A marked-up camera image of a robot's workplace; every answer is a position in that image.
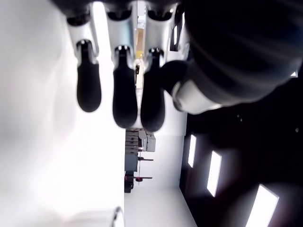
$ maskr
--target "white wall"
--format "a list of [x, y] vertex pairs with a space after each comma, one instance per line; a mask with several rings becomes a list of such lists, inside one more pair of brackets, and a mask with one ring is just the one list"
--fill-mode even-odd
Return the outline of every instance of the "white wall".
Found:
[[102, 104], [88, 114], [59, 11], [48, 0], [0, 2], [0, 226], [54, 227], [124, 204], [125, 131], [112, 117], [113, 65], [96, 5]]
[[180, 189], [134, 189], [125, 195], [126, 227], [196, 227]]

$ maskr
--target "ceiling light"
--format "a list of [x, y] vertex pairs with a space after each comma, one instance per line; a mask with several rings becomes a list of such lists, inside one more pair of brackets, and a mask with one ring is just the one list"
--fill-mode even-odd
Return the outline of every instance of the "ceiling light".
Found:
[[184, 27], [185, 24], [185, 13], [182, 14], [182, 28]]
[[177, 44], [177, 26], [175, 26], [174, 29], [174, 40], [175, 40], [175, 45]]
[[190, 147], [189, 147], [189, 156], [188, 156], [188, 164], [190, 167], [194, 167], [195, 160], [195, 152], [196, 152], [196, 141], [197, 138], [193, 135], [190, 137]]
[[218, 153], [213, 151], [212, 152], [212, 158], [211, 158], [211, 161], [210, 161], [207, 189], [212, 194], [212, 196], [214, 196], [214, 197], [216, 195], [217, 186], [218, 186], [221, 160], [222, 160], [221, 155], [219, 155]]
[[298, 77], [298, 73], [294, 72], [292, 75], [290, 75], [290, 77]]
[[260, 184], [246, 227], [267, 227], [278, 200], [278, 196]]

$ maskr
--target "black fingertip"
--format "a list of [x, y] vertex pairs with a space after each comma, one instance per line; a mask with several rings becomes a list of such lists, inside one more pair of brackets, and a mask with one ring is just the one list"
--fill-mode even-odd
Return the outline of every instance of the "black fingertip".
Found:
[[78, 67], [77, 99], [81, 109], [88, 113], [97, 110], [101, 103], [99, 65], [86, 59]]
[[121, 128], [132, 127], [138, 115], [134, 70], [126, 64], [114, 70], [113, 116]]
[[159, 70], [151, 70], [144, 75], [141, 123], [151, 132], [158, 131], [165, 118], [164, 90], [160, 87], [159, 76]]

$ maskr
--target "robotic hand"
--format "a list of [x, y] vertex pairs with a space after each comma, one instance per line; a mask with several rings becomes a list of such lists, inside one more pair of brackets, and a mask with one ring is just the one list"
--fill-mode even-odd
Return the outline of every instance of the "robotic hand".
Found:
[[[93, 0], [53, 0], [65, 14], [78, 58], [77, 98], [86, 112], [101, 103]], [[114, 63], [113, 115], [122, 128], [137, 118], [132, 0], [104, 3]], [[179, 0], [148, 0], [141, 121], [148, 131], [164, 122], [166, 90], [180, 111], [204, 111], [257, 101], [287, 82], [302, 63], [303, 6], [286, 0], [187, 0], [178, 50], [167, 62]], [[189, 44], [193, 59], [187, 59]]]

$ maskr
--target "dark ceiling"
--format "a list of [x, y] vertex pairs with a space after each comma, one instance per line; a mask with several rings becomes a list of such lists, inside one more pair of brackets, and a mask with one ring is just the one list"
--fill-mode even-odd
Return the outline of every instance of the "dark ceiling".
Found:
[[[198, 227], [231, 226], [223, 218], [232, 204], [256, 194], [260, 183], [280, 196], [269, 226], [303, 226], [302, 98], [299, 74], [259, 102], [188, 116], [180, 188]], [[187, 163], [191, 134], [197, 137], [194, 168]], [[225, 163], [219, 183], [227, 182], [216, 197], [205, 190], [213, 150]], [[242, 209], [252, 204], [247, 199]]]

